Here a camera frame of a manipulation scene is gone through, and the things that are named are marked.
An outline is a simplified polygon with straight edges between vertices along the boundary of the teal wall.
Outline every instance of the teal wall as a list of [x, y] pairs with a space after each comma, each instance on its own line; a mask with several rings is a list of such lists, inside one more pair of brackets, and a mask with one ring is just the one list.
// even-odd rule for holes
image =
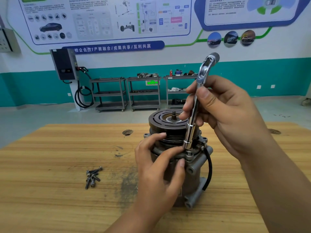
[[[198, 72], [201, 63], [178, 64], [178, 65], [156, 65], [156, 66], [133, 66], [118, 68], [89, 69], [92, 78], [110, 77], [133, 77], [140, 72], [158, 73], [159, 76], [169, 74], [172, 69], [188, 72], [193, 70]], [[282, 95], [302, 95], [304, 96], [311, 82], [311, 58], [276, 59], [260, 61], [235, 61], [220, 62], [212, 68], [211, 74], [218, 74], [227, 78], [245, 89], [250, 96], [282, 96]], [[192, 80], [172, 80], [169, 88], [187, 87]], [[88, 78], [81, 75], [81, 84], [89, 86]], [[133, 82], [134, 89], [150, 89], [145, 86], [145, 82]], [[161, 99], [166, 99], [166, 84], [162, 79], [160, 83]], [[101, 90], [118, 90], [117, 83], [103, 83]], [[66, 103], [73, 102], [69, 97], [69, 85], [60, 81], [55, 71], [37, 71], [21, 73], [0, 74], [0, 106], [19, 106], [23, 104], [41, 103]], [[157, 96], [136, 96], [137, 99], [157, 99]]]

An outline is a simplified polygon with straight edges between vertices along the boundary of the person's left hand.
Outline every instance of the person's left hand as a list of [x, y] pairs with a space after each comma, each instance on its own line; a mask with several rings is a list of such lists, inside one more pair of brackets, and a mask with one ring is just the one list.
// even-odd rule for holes
[[150, 225], [156, 224], [173, 207], [185, 179], [184, 159], [177, 162], [170, 183], [163, 179], [169, 160], [184, 150], [181, 146], [164, 151], [154, 163], [151, 160], [150, 149], [156, 141], [165, 137], [166, 133], [153, 134], [143, 139], [135, 148], [138, 194], [133, 207]]

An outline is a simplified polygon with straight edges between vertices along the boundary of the pink rectangle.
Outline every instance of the pink rectangle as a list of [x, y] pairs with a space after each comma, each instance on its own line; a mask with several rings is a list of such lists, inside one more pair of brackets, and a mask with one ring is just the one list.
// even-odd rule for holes
[[171, 17], [171, 23], [181, 23], [182, 21], [182, 17]]

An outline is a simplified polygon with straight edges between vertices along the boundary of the pile of bolts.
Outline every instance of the pile of bolts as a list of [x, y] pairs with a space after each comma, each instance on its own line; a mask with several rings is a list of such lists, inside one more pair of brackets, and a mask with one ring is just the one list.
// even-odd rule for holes
[[95, 187], [95, 180], [100, 181], [100, 179], [97, 177], [98, 172], [103, 170], [103, 167], [100, 166], [98, 169], [94, 169], [94, 170], [87, 170], [86, 171], [86, 175], [87, 175], [87, 179], [86, 179], [86, 186], [85, 189], [87, 190], [89, 188], [89, 185], [91, 183], [91, 187]]

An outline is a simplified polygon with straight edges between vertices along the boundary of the gray metal cart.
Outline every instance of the gray metal cart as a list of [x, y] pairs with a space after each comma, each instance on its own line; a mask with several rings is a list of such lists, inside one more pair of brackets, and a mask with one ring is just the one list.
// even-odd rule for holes
[[185, 91], [179, 91], [179, 92], [169, 92], [169, 84], [168, 81], [170, 80], [176, 80], [176, 79], [196, 79], [197, 75], [194, 76], [175, 76], [172, 77], [169, 75], [166, 75], [163, 77], [166, 81], [166, 105], [168, 108], [182, 108], [184, 105], [172, 105], [172, 102], [169, 103], [169, 94], [187, 94]]
[[[135, 109], [160, 109], [160, 79], [161, 77], [148, 77], [148, 78], [138, 78], [130, 77], [127, 78], [127, 92], [131, 104], [131, 109], [134, 112]], [[135, 81], [150, 81], [154, 80], [158, 82], [158, 89], [141, 89], [133, 90], [132, 82]], [[148, 96], [148, 95], [158, 95], [159, 101], [134, 101], [134, 96]]]
[[[100, 104], [95, 107], [95, 110], [98, 110], [98, 112], [102, 110], [122, 110], [122, 112], [125, 110], [127, 103], [126, 98], [126, 86], [125, 86], [125, 78], [96, 78], [90, 80], [92, 83], [97, 84], [97, 92], [92, 92], [92, 96], [95, 100], [95, 97], [99, 97]], [[111, 82], [119, 82], [120, 90], [119, 91], [101, 91], [99, 89], [99, 83], [111, 83]], [[116, 101], [116, 102], [102, 102], [102, 97], [106, 96], [121, 96], [122, 101]]]

